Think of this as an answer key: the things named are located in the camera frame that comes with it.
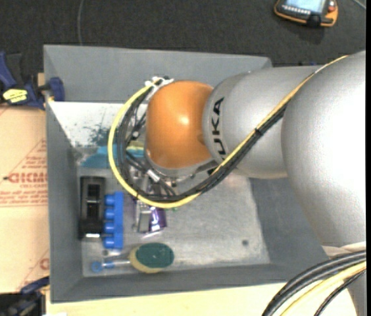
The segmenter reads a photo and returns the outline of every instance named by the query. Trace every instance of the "blue plastic part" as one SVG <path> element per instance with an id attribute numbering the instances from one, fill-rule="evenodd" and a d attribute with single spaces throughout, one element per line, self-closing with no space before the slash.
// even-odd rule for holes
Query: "blue plastic part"
<path id="1" fill-rule="evenodd" d="M 104 234 L 112 234 L 115 231 L 115 226 L 113 223 L 104 224 Z"/>
<path id="2" fill-rule="evenodd" d="M 0 81 L 4 84 L 5 90 L 17 85 L 17 82 L 10 73 L 9 68 L 7 68 L 6 53 L 4 51 L 0 51 Z"/>
<path id="3" fill-rule="evenodd" d="M 100 273 L 104 269 L 104 266 L 102 266 L 102 262 L 95 261 L 91 263 L 91 270 L 94 273 Z"/>
<path id="4" fill-rule="evenodd" d="M 123 238 L 123 206 L 124 193 L 115 191 L 105 196 L 103 245 L 109 249 L 122 249 Z"/>
<path id="5" fill-rule="evenodd" d="M 54 100 L 55 101 L 64 101 L 65 100 L 65 92 L 64 92 L 64 86 L 62 84 L 62 81 L 58 77 L 52 77 L 48 81 L 49 87 L 51 88 Z"/>
<path id="6" fill-rule="evenodd" d="M 28 92 L 28 99 L 25 101 L 19 102 L 18 104 L 27 105 L 29 107 L 35 107 L 41 110 L 45 110 L 45 107 L 44 107 L 45 99 L 42 95 L 40 96 L 36 95 L 34 91 L 34 85 L 32 84 L 32 82 L 26 83 L 25 89 Z"/>
<path id="7" fill-rule="evenodd" d="M 41 289 L 45 286 L 49 285 L 49 276 L 40 278 L 39 280 L 33 281 L 26 286 L 24 286 L 22 289 L 20 289 L 20 293 L 22 295 L 29 295 L 35 292 L 38 289 Z"/>
<path id="8" fill-rule="evenodd" d="M 143 149 L 136 148 L 136 147 L 129 147 L 127 149 L 134 157 L 136 158 L 144 158 L 144 151 Z M 115 163 L 117 164 L 116 156 L 116 144 L 112 146 L 112 155 L 114 155 Z M 83 167 L 89 167 L 92 169 L 109 169 L 109 162 L 108 162 L 108 149 L 106 146 L 99 146 L 97 152 L 88 157 L 83 163 Z"/>

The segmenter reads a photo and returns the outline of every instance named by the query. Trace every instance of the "green round object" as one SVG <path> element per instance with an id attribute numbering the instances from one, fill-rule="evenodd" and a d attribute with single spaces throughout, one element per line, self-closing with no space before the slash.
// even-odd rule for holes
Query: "green round object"
<path id="1" fill-rule="evenodd" d="M 174 252 L 166 244 L 153 242 L 140 246 L 136 259 L 148 268 L 167 268 L 174 262 Z"/>

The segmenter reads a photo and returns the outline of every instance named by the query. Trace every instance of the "black carpet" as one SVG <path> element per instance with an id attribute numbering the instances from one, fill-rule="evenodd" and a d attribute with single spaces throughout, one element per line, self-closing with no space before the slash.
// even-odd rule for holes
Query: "black carpet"
<path id="1" fill-rule="evenodd" d="M 276 0 L 84 0 L 79 33 L 81 1 L 0 0 L 0 51 L 22 53 L 24 73 L 36 74 L 43 70 L 43 44 L 79 45 L 80 39 L 85 45 L 262 55 L 274 66 L 323 64 L 366 49 L 366 11 L 352 0 L 337 0 L 336 25 L 320 29 L 280 19 L 273 13 Z M 16 299 L 0 296 L 0 311 Z"/>

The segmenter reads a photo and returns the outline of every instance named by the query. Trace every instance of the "cardboard sheet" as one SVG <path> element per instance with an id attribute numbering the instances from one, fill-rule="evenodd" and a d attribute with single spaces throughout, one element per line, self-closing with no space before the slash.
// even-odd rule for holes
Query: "cardboard sheet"
<path id="1" fill-rule="evenodd" d="M 0 105 L 0 294 L 49 272 L 45 111 Z"/>

